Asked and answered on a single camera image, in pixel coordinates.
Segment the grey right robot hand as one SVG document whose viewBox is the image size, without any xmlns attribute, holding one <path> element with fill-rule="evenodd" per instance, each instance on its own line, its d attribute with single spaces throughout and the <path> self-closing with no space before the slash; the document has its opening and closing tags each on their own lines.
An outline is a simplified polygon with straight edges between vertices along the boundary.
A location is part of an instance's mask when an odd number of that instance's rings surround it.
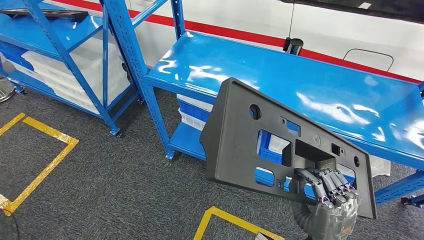
<svg viewBox="0 0 424 240">
<path fill-rule="evenodd" d="M 338 170 L 296 168 L 298 178 L 289 183 L 289 191 L 303 190 L 301 180 L 311 185 L 317 204 L 291 202 L 294 221 L 308 240 L 346 240 L 352 233 L 362 199 Z"/>
</svg>

